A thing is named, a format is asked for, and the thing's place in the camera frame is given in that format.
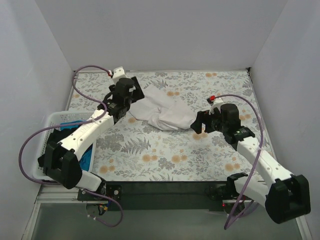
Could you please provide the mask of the white t shirt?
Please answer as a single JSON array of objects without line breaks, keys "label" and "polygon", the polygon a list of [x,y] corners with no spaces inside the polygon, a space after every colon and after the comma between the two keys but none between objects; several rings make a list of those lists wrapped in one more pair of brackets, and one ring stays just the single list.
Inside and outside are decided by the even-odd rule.
[{"label": "white t shirt", "polygon": [[174,100],[153,85],[143,90],[144,98],[131,104],[130,114],[161,131],[187,130],[197,114],[182,100]]}]

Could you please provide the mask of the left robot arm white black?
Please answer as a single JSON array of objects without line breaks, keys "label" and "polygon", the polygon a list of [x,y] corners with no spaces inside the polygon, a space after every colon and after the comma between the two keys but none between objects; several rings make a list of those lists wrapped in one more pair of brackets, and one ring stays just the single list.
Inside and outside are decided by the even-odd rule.
[{"label": "left robot arm white black", "polygon": [[48,141],[39,158],[43,173],[66,189],[80,188],[92,192],[99,189],[103,179],[83,170],[81,157],[102,133],[126,116],[132,103],[145,97],[135,76],[122,77],[109,89],[110,95],[105,96],[88,123],[82,123],[58,142]]}]

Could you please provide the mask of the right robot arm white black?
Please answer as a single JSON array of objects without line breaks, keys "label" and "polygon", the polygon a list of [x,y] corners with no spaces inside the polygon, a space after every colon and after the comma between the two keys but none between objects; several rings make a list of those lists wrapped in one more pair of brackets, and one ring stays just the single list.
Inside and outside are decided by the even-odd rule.
[{"label": "right robot arm white black", "polygon": [[235,104],[199,111],[191,129],[196,133],[220,132],[225,141],[252,164],[264,183],[250,180],[245,173],[227,178],[229,188],[264,206],[277,224],[307,215],[311,212],[309,182],[303,175],[294,175],[261,149],[254,133],[241,124]]}]

